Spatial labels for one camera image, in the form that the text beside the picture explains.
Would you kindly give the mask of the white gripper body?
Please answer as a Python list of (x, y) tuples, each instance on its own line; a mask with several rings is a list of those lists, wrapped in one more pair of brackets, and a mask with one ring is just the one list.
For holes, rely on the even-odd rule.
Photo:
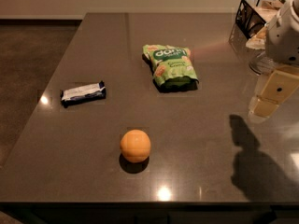
[(299, 64), (298, 7), (282, 7), (268, 23), (265, 51), (277, 63)]

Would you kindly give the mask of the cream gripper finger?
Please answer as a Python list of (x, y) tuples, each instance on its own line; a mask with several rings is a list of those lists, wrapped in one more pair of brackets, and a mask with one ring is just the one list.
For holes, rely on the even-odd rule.
[(269, 119), (299, 88), (299, 68), (280, 65), (258, 78), (256, 89), (249, 103), (249, 120), (261, 123)]

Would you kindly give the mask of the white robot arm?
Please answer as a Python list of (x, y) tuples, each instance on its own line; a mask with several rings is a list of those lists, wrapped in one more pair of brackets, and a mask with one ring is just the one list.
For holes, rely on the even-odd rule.
[(259, 75), (249, 119), (261, 123), (299, 88), (299, 0), (286, 0), (246, 46), (263, 50), (249, 63)]

